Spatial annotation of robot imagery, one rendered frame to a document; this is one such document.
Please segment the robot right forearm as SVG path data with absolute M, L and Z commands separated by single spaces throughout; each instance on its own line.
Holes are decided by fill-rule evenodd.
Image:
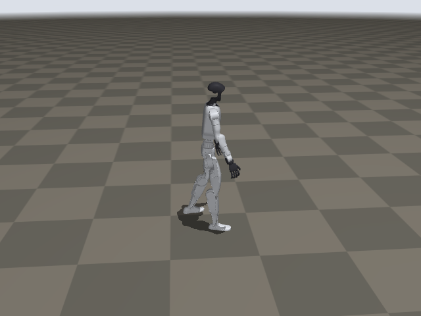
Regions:
M 218 141 L 219 141 L 218 147 L 221 149 L 224 158 L 227 158 L 228 162 L 231 162 L 233 159 L 232 159 L 232 156 L 231 156 L 231 152 L 228 150 L 226 140 L 225 140 L 225 136 L 222 135 L 222 134 L 219 135 Z

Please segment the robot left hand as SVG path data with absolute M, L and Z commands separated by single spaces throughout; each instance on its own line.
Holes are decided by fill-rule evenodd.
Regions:
M 220 152 L 220 150 L 221 150 L 221 149 L 218 147 L 219 142 L 218 142 L 218 143 L 216 143 L 216 141 L 214 140 L 214 143 L 216 144 L 216 145 L 215 145 L 215 148 L 216 148 L 216 152 L 217 152 L 217 154 L 218 154 L 218 151 L 219 151 L 219 154 L 220 154 L 220 155 L 222 155 L 222 154 L 221 154 L 221 152 L 222 152 L 222 151 Z M 218 154 L 218 156 L 219 156 L 219 154 Z

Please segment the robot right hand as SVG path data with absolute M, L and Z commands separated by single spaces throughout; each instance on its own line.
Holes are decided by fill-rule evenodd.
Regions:
M 239 170 L 241 170 L 240 169 L 240 167 L 238 166 L 238 165 L 236 165 L 236 163 L 234 163 L 234 160 L 232 160 L 231 162 L 228 162 L 228 160 L 227 160 L 227 158 L 225 158 L 225 160 L 226 160 L 226 162 L 227 162 L 227 165 L 229 165 L 229 170 L 230 170 L 230 172 L 231 172 L 231 178 L 233 178 L 233 174 L 234 174 L 234 178 L 237 178 L 237 176 L 239 176 L 239 171 L 238 171 L 238 169 Z M 237 169 L 238 168 L 238 169 Z M 233 172 L 233 173 L 232 173 Z M 237 175 L 238 174 L 238 175 Z M 236 176 L 235 176 L 236 175 Z

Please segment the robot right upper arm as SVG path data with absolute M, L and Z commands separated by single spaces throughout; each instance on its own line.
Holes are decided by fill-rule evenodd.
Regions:
M 218 137 L 219 135 L 221 135 L 220 133 L 220 115 L 218 113 L 218 111 L 216 109 L 212 109 L 209 111 L 209 119 L 211 121 L 212 124 L 212 130 L 214 133 L 214 139 L 218 141 Z

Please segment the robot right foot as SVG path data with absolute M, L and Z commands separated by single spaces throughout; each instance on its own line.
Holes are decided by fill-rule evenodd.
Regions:
M 209 225 L 209 229 L 211 230 L 221 230 L 221 231 L 230 231 L 231 230 L 231 226 L 230 225 L 225 225 L 225 224 L 220 224 L 218 223 L 218 226 L 213 226 L 213 223 L 211 223 Z

